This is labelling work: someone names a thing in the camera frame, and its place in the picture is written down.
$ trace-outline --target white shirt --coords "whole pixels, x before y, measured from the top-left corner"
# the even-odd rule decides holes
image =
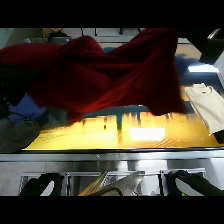
[[[212,86],[193,84],[192,87],[185,87],[185,92],[210,134],[224,129],[224,99]]]

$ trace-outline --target red cloth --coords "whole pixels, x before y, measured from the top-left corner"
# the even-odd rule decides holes
[[[66,45],[30,43],[0,51],[1,64],[46,68],[30,95],[39,106],[68,110],[70,119],[111,106],[145,105],[154,115],[184,113],[172,28],[147,28],[129,43],[104,53],[91,37]]]

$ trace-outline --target dark red garment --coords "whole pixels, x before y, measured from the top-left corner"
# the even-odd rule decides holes
[[[45,68],[30,91],[39,106],[68,110],[70,119],[111,106],[145,105],[154,115],[184,113],[172,28],[147,28],[129,43],[104,53],[91,37],[66,45],[30,43],[0,51],[1,64]]]

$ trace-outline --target blue cloth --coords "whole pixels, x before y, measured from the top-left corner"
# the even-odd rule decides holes
[[[12,113],[9,116],[9,119],[13,123],[17,123],[24,120],[35,120],[35,118],[45,113],[47,107],[39,108],[33,99],[28,94],[26,94],[17,106],[10,105],[9,110],[10,112],[16,113]]]

